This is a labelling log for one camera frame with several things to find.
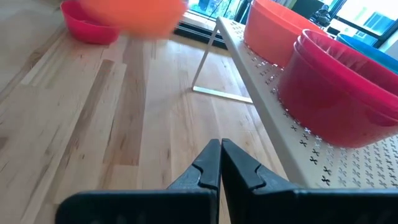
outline blue bowl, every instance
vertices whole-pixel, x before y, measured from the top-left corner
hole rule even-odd
[[[382,66],[398,74],[398,60],[388,56],[380,50],[344,34],[338,34],[336,40],[357,50],[358,52],[361,52],[365,56],[375,60]]]

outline bowl rim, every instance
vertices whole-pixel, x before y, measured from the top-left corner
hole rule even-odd
[[[398,119],[398,96],[397,95],[395,95],[395,94],[385,90],[383,87],[367,80],[366,78],[362,77],[360,74],[356,73],[354,70],[346,67],[344,64],[339,62],[337,59],[335,59],[331,55],[326,54],[325,51],[322,48],[320,48],[307,35],[308,32],[315,33],[315,35],[318,35],[319,38],[324,38],[324,39],[328,38],[331,41],[336,42],[336,44],[339,45],[340,47],[342,47],[342,49],[344,49],[344,51],[350,51],[351,53],[358,55],[359,57],[365,59],[367,62],[372,63],[372,66],[376,66],[378,68],[378,70],[382,71],[382,73],[398,78],[398,76],[394,72],[388,70],[387,68],[378,64],[374,60],[367,58],[365,55],[357,52],[356,50],[352,49],[351,47],[348,47],[347,45],[345,45],[341,42],[333,40],[332,38],[329,38],[327,36],[324,36],[318,32],[312,31],[312,30],[308,30],[308,29],[303,30],[303,35],[301,36],[302,41],[307,39],[308,40],[307,42],[309,42],[309,44],[312,46],[311,47],[312,50],[315,50],[316,52],[320,53],[320,55],[324,55],[324,56],[322,56],[323,59],[328,58],[328,60],[329,60],[329,63],[323,62],[323,63],[319,63],[319,64],[321,64],[322,67],[326,67],[326,68],[329,68],[332,70],[339,69],[339,70],[343,71],[343,72],[335,72],[334,77],[326,77],[327,79],[334,78],[335,80],[337,80],[337,82],[344,83],[345,85],[350,86],[353,89],[356,89],[357,90],[356,92],[348,91],[348,93],[350,95],[355,95],[355,97],[360,99],[363,103],[370,106],[374,110],[378,110],[378,111],[382,110],[383,114],[385,114],[391,118]],[[319,57],[315,57],[315,60],[317,62],[322,61]]]
[[[391,62],[396,62],[396,63],[397,63],[396,68],[391,68],[391,66],[385,66],[385,67],[388,67],[388,69],[391,69],[391,70],[393,70],[395,73],[398,74],[398,60],[397,60],[397,59],[395,59],[395,58],[391,57],[390,55],[388,55],[388,54],[386,54],[386,53],[380,51],[379,49],[376,49],[376,48],[374,48],[374,47],[372,47],[372,46],[370,46],[370,45],[368,45],[368,44],[365,44],[364,42],[362,42],[362,41],[360,41],[360,40],[357,40],[357,39],[355,39],[355,38],[353,38],[353,37],[350,37],[350,36],[348,36],[348,35],[346,35],[346,34],[338,34],[336,39],[338,40],[339,38],[340,38],[342,41],[344,41],[344,42],[343,42],[344,44],[346,44],[346,45],[348,45],[348,46],[354,48],[355,50],[357,50],[357,51],[359,51],[359,52],[361,52],[361,53],[363,53],[363,54],[365,54],[365,51],[367,51],[367,52],[372,51],[372,52],[375,52],[375,54],[376,54],[375,57],[377,57],[377,58],[384,57],[386,60],[391,60]]]
[[[267,19],[267,23],[273,22],[274,24],[276,24],[276,25],[278,25],[279,27],[283,28],[283,30],[287,30],[289,33],[293,34],[294,36],[297,36],[297,32],[296,32],[296,31],[299,31],[299,33],[301,33],[301,30],[300,30],[300,29],[298,29],[297,27],[293,26],[293,25],[290,24],[289,22],[284,21],[284,20],[283,20],[282,18],[280,18],[279,16],[273,15],[272,17],[275,17],[275,18],[276,18],[276,19],[273,19],[273,18],[271,18],[271,17],[269,17],[269,16],[264,15],[260,9],[258,9],[257,7],[254,7],[254,6],[252,6],[252,7],[250,8],[250,13],[249,13],[249,15],[248,15],[248,21],[246,22],[246,26],[247,26],[248,24],[250,24],[249,17],[252,15],[252,10],[256,10],[258,13],[260,13],[261,15],[263,15],[263,16]]]
[[[298,35],[300,35],[300,33],[301,33],[301,31],[303,29],[314,29],[314,28],[316,28],[317,30],[322,31],[316,24],[312,23],[308,19],[302,17],[300,14],[297,14],[296,12],[294,12],[294,11],[292,11],[290,9],[287,9],[286,7],[280,5],[280,4],[276,3],[276,2],[273,2],[273,1],[270,1],[270,0],[266,0],[267,4],[272,4],[272,5],[276,6],[276,7],[279,7],[282,10],[295,15],[295,17],[299,17],[303,21],[308,22],[308,24],[310,24],[313,27],[311,27],[311,28],[302,28],[302,27],[296,26],[296,24],[289,22],[287,19],[284,19],[283,17],[280,17],[276,13],[274,13],[273,11],[269,10],[262,3],[263,3],[262,0],[253,0],[251,2],[251,5],[252,5],[252,7],[256,7],[256,8],[260,7],[263,11],[266,11],[269,15],[271,15],[270,19],[272,19],[273,21],[275,21],[276,23],[278,23],[282,27],[285,27],[285,26],[283,26],[283,24],[281,24],[281,23],[288,24],[289,27],[285,27],[285,28],[290,30],[290,31],[292,31],[292,32],[294,32],[295,34],[296,34],[296,31],[293,31],[292,29],[289,29],[289,28],[294,28],[295,30],[297,30]]]
[[[116,26],[96,25],[96,24],[92,24],[92,23],[85,22],[85,21],[81,21],[81,20],[79,20],[79,19],[74,18],[74,17],[71,16],[69,13],[65,12],[65,10],[64,10],[64,8],[63,8],[65,4],[70,4],[71,2],[75,2],[75,3],[77,3],[77,4],[80,4],[80,3],[79,3],[78,1],[76,1],[76,0],[66,0],[66,1],[61,2],[60,9],[61,9],[62,14],[63,14],[64,16],[68,16],[69,18],[73,19],[74,21],[81,22],[81,23],[84,23],[84,24],[86,24],[86,25],[88,25],[88,26],[92,26],[92,27],[97,27],[97,28],[108,28],[108,29],[110,28],[110,29],[115,29],[115,30],[118,30],[118,29],[119,29],[119,28],[116,27]]]

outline plastic bowl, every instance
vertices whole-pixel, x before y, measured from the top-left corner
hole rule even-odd
[[[280,100],[292,117],[341,147],[363,147],[398,133],[397,75],[322,34],[305,30],[300,38],[279,82]]]
[[[395,74],[398,74],[398,60],[348,35],[338,34],[336,39],[341,43],[361,52],[362,54],[365,54],[369,58],[380,63],[382,66],[393,71]]]
[[[252,2],[244,41],[262,58],[284,67],[292,56],[293,43],[303,29],[322,32],[306,18],[276,2],[257,0]]]
[[[90,17],[78,1],[62,2],[61,10],[70,33],[76,39],[90,44],[110,44],[118,39],[118,28],[105,26]]]
[[[183,0],[80,0],[84,10],[142,39],[168,39],[187,10]]]

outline window frame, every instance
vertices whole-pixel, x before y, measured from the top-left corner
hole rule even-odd
[[[394,23],[390,26],[390,28],[388,28],[388,30],[386,30],[383,34],[379,35],[373,31],[371,31],[370,29],[361,27],[353,22],[350,22],[340,16],[337,16],[338,12],[340,11],[340,9],[344,6],[344,4],[347,2],[347,0],[338,0],[337,3],[333,6],[332,9],[330,9],[330,15],[332,19],[336,19],[360,32],[363,32],[367,35],[370,35],[371,37],[374,37],[375,39],[377,39],[377,41],[375,41],[375,43],[373,44],[373,47],[375,48],[379,48],[381,47],[381,45],[388,40],[388,38],[390,38],[397,30],[398,30],[398,19],[394,21]]]

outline stacked bowls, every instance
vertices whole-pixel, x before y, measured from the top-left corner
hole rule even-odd
[[[304,30],[298,37],[279,97],[302,126],[336,146],[398,134],[398,76],[324,33]]]

